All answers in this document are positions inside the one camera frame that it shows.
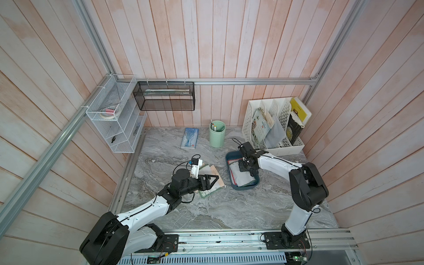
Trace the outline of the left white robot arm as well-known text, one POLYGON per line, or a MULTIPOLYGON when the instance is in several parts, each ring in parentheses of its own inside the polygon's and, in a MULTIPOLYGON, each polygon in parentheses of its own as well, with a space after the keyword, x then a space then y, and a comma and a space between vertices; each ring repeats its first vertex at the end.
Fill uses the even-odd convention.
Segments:
POLYGON ((138 251, 176 250, 177 236, 166 236, 153 221, 176 209, 184 195, 208 191, 218 180, 219 176, 210 174, 193 178, 180 168, 151 201, 125 213, 103 214, 82 242, 80 253, 90 265, 116 265, 122 257, 138 251))

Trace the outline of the brown stationery paper sheet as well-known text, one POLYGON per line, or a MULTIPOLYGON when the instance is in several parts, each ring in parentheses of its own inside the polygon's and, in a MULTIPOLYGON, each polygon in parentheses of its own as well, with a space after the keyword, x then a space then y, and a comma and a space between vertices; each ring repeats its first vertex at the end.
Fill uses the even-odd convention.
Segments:
POLYGON ((215 182, 215 184, 212 186, 212 188, 210 190, 211 192, 225 187, 224 181, 223 181, 221 175, 219 174, 218 170, 216 169, 216 167, 214 165, 207 166, 205 168, 205 171, 206 171, 206 173, 208 173, 210 175, 216 175, 216 176, 219 177, 218 180, 215 182))

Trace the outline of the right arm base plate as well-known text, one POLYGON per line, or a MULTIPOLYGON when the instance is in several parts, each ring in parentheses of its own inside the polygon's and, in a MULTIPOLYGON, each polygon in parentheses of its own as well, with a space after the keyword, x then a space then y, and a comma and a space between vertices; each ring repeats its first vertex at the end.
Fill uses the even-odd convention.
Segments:
POLYGON ((288 231, 268 232, 263 236, 268 250, 309 249, 311 247, 306 231, 299 235, 291 235, 288 231))

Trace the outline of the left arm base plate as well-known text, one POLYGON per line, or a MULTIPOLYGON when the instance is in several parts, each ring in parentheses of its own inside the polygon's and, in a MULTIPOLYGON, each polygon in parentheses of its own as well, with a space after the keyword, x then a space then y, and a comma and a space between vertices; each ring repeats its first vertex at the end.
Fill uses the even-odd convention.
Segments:
POLYGON ((177 252, 178 251, 178 234, 170 234, 159 236, 153 243, 152 247, 139 249, 136 253, 154 253, 154 252, 177 252))

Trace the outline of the dark teal storage box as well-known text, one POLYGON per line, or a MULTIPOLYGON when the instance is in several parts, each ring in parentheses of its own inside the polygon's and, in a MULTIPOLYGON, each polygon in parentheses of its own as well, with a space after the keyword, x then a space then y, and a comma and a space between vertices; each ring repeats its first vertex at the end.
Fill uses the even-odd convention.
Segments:
POLYGON ((257 173, 252 176, 250 171, 241 171, 240 166, 244 165, 244 160, 240 151, 231 151, 225 155, 227 170, 234 190, 245 191, 259 185, 260 177, 257 173))

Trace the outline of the green bordered white paper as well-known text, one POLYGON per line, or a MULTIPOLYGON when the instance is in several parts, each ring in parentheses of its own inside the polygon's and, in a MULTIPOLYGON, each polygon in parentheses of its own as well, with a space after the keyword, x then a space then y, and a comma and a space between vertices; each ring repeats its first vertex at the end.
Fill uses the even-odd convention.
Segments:
POLYGON ((209 174, 209 175, 218 176, 217 180, 215 178, 212 178, 210 180, 211 189, 209 189, 207 191, 200 191, 199 192, 199 195, 202 199, 211 195, 213 192, 218 191, 219 189, 225 187, 224 181, 223 181, 221 175, 219 174, 218 170, 216 169, 216 167, 214 165, 211 165, 211 166, 210 165, 204 165, 204 166, 202 166, 199 170, 199 173, 200 174, 209 174))

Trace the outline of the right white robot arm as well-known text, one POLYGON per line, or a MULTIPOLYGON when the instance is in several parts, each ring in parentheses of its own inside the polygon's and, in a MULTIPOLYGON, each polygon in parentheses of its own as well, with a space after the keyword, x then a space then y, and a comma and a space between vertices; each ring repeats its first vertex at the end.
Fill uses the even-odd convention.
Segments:
POLYGON ((293 208, 282 226, 282 235, 296 237, 305 230, 314 210, 329 196, 329 191, 317 167, 311 163, 295 163, 265 150, 256 150, 250 142, 238 146, 242 154, 239 168, 254 176, 258 170, 270 171, 290 183, 293 208))

